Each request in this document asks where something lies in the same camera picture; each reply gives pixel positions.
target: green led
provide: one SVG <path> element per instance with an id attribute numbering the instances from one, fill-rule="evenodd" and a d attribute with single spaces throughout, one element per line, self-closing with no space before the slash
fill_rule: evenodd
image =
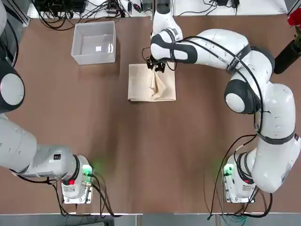
<path id="1" fill-rule="evenodd" d="M 224 166 L 224 173 L 225 176 L 230 176 L 232 175 L 232 170 L 234 169 L 234 165 L 233 164 L 226 164 Z"/>
<path id="2" fill-rule="evenodd" d="M 92 174 L 92 167 L 90 165 L 83 165 L 83 174 Z"/>

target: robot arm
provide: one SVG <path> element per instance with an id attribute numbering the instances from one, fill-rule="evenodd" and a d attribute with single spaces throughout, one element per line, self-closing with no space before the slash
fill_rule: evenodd
<path id="1" fill-rule="evenodd" d="M 198 37 L 225 47 L 237 57 Z M 234 166 L 231 174 L 225 178 L 229 185 L 227 197 L 230 202 L 248 202 L 255 185 L 265 192 L 275 192 L 299 155 L 301 139 L 295 133 L 292 91 L 285 85 L 269 81 L 275 64 L 271 54 L 251 48 L 243 35 L 221 29 L 210 29 L 183 39 L 182 31 L 169 8 L 162 5 L 158 5 L 154 16 L 150 50 L 151 57 L 147 59 L 149 68 L 157 67 L 156 70 L 161 70 L 164 69 L 162 64 L 165 61 L 175 61 L 209 65 L 226 69 L 232 74 L 224 93 L 227 106 L 236 113 L 256 112 L 257 119 L 260 119 L 261 114 L 263 118 L 257 148 L 242 156 L 235 156 L 241 169 L 236 165 L 233 155 L 227 162 L 227 165 Z M 237 58 L 247 65 L 257 80 L 264 112 L 261 112 L 259 89 Z M 248 176 L 241 176 L 240 170 Z"/>
<path id="2" fill-rule="evenodd" d="M 0 0 L 0 35 L 7 14 Z M 51 177 L 62 181 L 68 203 L 91 202 L 92 168 L 83 156 L 73 155 L 66 146 L 38 145 L 34 135 L 11 122 L 4 113 L 17 109 L 24 101 L 25 86 L 20 75 L 0 57 L 0 166 L 19 176 Z"/>

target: tabletop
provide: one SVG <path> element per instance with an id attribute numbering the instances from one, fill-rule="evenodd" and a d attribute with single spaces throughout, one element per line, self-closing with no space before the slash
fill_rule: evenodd
<path id="1" fill-rule="evenodd" d="M 286 15 L 175 18 L 184 36 L 228 29 L 273 56 L 293 39 L 294 28 L 286 19 Z M 253 133 L 253 117 L 226 106 L 223 93 L 230 76 L 204 65 L 178 65 L 177 101 L 130 103 L 128 65 L 143 63 L 141 51 L 150 45 L 152 22 L 149 17 L 114 21 L 116 63 L 79 66 L 71 57 L 73 30 L 53 31 L 32 20 L 23 31 L 16 64 L 25 83 L 25 101 L 7 116 L 34 134 L 38 143 L 68 145 L 74 154 L 86 156 L 104 177 L 115 213 L 208 213 L 220 162 L 237 137 Z M 271 78 L 294 93 L 297 132 L 300 70 L 296 62 Z M 255 146 L 253 142 L 245 150 Z M 274 193 L 272 212 L 301 212 L 300 172 L 299 158 Z M 52 187 L 21 181 L 4 168 L 0 177 L 0 214 L 59 213 Z M 224 211 L 237 208 L 230 204 Z M 248 211 L 264 211 L 260 195 Z M 99 212 L 96 193 L 92 204 L 78 206 L 78 212 Z M 214 212 L 221 212 L 217 199 Z"/>

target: beige cloth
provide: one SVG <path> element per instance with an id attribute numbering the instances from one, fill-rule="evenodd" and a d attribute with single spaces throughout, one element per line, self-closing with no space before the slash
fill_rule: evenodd
<path id="1" fill-rule="evenodd" d="M 128 100 L 130 101 L 175 101 L 174 71 L 167 66 L 164 73 L 148 69 L 146 64 L 129 65 Z"/>

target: clear plastic bin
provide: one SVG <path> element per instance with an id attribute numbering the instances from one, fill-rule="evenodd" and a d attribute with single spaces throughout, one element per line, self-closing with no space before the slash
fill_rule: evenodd
<path id="1" fill-rule="evenodd" d="M 114 21 L 76 24 L 71 56 L 79 65 L 115 62 L 116 30 Z"/>

